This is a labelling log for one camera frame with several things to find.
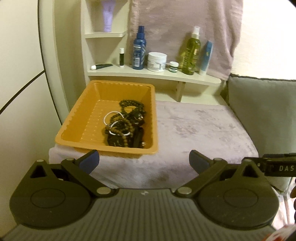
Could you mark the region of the orange plastic tray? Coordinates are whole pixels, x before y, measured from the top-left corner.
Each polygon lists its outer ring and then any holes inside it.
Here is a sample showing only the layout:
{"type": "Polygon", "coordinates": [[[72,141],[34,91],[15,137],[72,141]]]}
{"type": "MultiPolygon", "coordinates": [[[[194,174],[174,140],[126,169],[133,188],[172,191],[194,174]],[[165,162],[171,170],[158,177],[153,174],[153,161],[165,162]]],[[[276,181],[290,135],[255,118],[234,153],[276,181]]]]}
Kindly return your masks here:
{"type": "Polygon", "coordinates": [[[158,151],[155,88],[151,84],[92,80],[78,98],[55,137],[56,144],[105,153],[151,155],[158,151]],[[144,105],[144,148],[112,147],[107,144],[105,122],[119,102],[136,100],[144,105]]]}

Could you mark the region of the blue white tube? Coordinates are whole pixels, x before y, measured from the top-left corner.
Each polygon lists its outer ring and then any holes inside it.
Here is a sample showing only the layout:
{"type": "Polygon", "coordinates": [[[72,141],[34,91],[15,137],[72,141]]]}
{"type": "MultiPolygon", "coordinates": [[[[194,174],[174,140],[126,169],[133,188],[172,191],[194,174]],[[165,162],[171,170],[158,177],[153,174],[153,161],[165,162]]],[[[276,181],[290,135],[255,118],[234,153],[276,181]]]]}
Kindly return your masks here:
{"type": "Polygon", "coordinates": [[[205,76],[207,74],[212,52],[213,52],[213,43],[211,41],[207,41],[204,52],[203,52],[200,69],[199,69],[199,74],[201,76],[205,76]]]}

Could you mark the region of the black wrist watch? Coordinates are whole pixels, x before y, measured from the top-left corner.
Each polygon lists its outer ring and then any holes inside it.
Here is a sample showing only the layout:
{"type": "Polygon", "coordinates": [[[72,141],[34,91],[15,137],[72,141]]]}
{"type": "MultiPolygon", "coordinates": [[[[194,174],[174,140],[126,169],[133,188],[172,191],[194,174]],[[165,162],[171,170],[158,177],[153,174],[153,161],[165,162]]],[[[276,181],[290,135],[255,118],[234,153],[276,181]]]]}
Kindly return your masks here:
{"type": "Polygon", "coordinates": [[[103,118],[107,143],[113,147],[143,148],[144,113],[132,110],[129,113],[111,111],[103,118]]]}

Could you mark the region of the white cream jar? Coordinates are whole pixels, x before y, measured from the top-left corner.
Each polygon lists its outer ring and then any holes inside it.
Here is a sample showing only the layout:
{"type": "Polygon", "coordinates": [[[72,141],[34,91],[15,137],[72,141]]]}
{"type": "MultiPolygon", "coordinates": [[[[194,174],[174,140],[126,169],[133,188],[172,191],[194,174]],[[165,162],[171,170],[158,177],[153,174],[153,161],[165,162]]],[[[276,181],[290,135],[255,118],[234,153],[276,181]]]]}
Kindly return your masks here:
{"type": "Polygon", "coordinates": [[[147,69],[152,72],[164,72],[167,63],[167,54],[160,52],[149,52],[147,69]]]}

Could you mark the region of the lilac cosmetic tube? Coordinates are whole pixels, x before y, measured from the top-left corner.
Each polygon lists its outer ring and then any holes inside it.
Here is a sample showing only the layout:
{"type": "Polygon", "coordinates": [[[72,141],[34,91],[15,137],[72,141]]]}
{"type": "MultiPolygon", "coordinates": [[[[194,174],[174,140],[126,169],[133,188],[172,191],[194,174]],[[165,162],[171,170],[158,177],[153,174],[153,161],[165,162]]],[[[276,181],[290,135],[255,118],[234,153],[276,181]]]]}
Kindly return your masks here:
{"type": "Polygon", "coordinates": [[[112,20],[113,20],[113,11],[116,5],[116,1],[114,0],[107,0],[102,1],[102,7],[103,7],[103,20],[104,20],[104,26],[103,31],[106,33],[110,33],[112,29],[112,20]]]}

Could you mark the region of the grey cushion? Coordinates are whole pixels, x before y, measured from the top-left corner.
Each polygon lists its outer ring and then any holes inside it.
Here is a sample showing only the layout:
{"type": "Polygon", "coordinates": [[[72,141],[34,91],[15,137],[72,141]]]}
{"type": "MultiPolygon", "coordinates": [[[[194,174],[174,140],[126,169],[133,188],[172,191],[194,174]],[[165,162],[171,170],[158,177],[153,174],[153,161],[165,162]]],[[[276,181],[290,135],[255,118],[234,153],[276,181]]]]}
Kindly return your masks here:
{"type": "Polygon", "coordinates": [[[295,80],[231,74],[227,102],[259,156],[295,152],[295,80]]]}

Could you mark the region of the blue spray bottle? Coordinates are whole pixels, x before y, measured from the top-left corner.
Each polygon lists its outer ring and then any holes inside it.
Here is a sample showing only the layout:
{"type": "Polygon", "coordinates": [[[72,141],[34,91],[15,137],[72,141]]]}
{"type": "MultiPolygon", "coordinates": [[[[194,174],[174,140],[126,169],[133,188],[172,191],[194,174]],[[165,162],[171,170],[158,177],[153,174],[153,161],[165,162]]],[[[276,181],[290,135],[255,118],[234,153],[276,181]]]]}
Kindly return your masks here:
{"type": "Polygon", "coordinates": [[[144,68],[146,45],[144,26],[138,26],[137,35],[133,41],[132,68],[135,70],[142,70],[144,68]]]}

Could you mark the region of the green oil spray bottle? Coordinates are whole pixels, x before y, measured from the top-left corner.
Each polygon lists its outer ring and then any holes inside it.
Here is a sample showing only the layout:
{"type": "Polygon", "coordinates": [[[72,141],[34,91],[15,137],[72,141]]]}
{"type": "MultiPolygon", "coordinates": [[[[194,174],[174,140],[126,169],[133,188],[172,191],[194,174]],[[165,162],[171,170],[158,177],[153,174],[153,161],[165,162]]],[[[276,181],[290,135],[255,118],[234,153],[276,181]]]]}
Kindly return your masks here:
{"type": "Polygon", "coordinates": [[[195,73],[197,59],[201,49],[200,27],[194,26],[191,38],[187,41],[186,49],[181,56],[181,70],[186,75],[195,73]]]}

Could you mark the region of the small green lid jar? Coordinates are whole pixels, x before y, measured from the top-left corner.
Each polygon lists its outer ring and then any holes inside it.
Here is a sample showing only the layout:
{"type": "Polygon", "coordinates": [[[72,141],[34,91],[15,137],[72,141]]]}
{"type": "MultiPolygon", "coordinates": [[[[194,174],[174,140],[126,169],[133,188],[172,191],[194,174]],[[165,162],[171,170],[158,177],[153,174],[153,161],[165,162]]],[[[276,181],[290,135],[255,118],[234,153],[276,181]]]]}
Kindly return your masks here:
{"type": "Polygon", "coordinates": [[[170,63],[169,63],[169,71],[171,73],[177,73],[178,67],[179,67],[179,63],[177,63],[175,61],[170,61],[170,63]]]}

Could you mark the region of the small black white stick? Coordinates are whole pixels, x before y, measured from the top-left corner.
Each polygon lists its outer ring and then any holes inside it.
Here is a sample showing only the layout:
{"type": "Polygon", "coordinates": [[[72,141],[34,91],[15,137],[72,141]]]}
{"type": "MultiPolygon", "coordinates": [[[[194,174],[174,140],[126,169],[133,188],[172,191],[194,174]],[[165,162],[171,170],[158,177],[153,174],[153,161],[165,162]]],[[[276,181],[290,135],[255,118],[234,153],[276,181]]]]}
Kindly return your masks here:
{"type": "Polygon", "coordinates": [[[125,49],[119,49],[119,67],[123,67],[125,64],[125,49]]]}

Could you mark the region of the black tube white cap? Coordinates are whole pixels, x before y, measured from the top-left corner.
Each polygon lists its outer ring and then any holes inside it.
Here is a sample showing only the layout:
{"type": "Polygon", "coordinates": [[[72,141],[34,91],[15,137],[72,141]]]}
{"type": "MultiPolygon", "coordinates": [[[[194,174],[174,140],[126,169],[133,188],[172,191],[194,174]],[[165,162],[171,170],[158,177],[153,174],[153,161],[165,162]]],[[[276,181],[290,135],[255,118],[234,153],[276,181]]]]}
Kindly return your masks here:
{"type": "Polygon", "coordinates": [[[113,66],[113,64],[95,64],[95,65],[92,65],[90,67],[90,70],[98,70],[98,69],[102,69],[102,68],[107,68],[107,67],[111,67],[113,66]]]}

